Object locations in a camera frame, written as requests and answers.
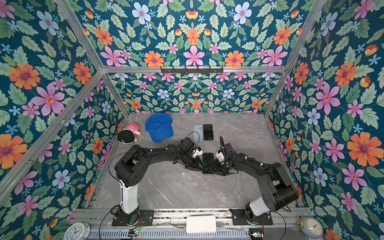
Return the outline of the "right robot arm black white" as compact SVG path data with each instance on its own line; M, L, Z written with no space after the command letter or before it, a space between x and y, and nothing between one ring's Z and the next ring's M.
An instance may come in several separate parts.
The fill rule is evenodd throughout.
M257 224L262 217L276 212L299 198L289 174L280 163L262 163L243 153L236 153L231 144L221 143L214 165L214 173L228 176L244 172L257 180L261 195L246 204L244 217Z

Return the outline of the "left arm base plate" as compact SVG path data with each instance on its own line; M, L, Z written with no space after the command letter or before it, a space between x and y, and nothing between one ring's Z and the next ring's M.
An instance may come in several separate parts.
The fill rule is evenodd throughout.
M153 210L134 210L130 214L126 214L119 209L114 213L112 226L114 227L136 227L151 226L154 220L155 211Z

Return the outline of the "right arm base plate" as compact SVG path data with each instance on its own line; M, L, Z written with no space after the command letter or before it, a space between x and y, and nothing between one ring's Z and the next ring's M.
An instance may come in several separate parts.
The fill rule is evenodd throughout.
M260 216L256 216L248 209L229 209L232 214L233 225L245 226L245 225L273 225L273 220L270 213L264 213Z

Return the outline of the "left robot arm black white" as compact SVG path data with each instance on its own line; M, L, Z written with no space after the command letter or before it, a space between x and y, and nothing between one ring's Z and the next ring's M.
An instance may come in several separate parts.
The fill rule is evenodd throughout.
M134 145L116 163L116 179L121 185L121 201L116 210L112 226L137 226L142 223L150 226L154 211L140 211L138 187L148 168L160 162L180 163L188 170L202 171L201 157L203 151L188 137L178 145L169 144L161 148L142 148Z

